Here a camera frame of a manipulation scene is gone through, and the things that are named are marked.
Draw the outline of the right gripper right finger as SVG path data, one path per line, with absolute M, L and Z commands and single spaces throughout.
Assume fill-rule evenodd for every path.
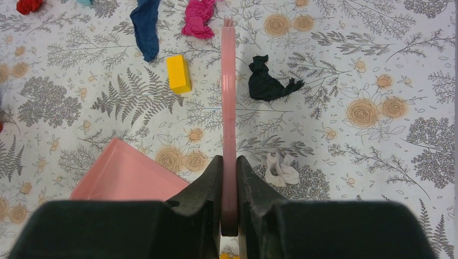
M 434 258 L 413 213 L 397 202 L 297 201 L 237 159 L 241 258 Z

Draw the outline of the pink brush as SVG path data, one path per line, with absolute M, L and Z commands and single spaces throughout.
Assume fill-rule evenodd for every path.
M 238 235 L 238 193 L 236 174 L 236 53 L 235 27 L 225 17 L 221 28 L 221 112 L 223 122 L 223 185 L 221 196 L 221 234 Z

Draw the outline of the pink dustpan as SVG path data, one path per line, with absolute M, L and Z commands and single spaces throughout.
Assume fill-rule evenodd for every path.
M 70 199 L 165 201 L 188 185 L 129 144 L 114 138 L 76 185 Z

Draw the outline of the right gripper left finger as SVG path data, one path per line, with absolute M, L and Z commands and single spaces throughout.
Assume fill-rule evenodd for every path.
M 10 258 L 217 258 L 223 157 L 166 201 L 52 201 Z

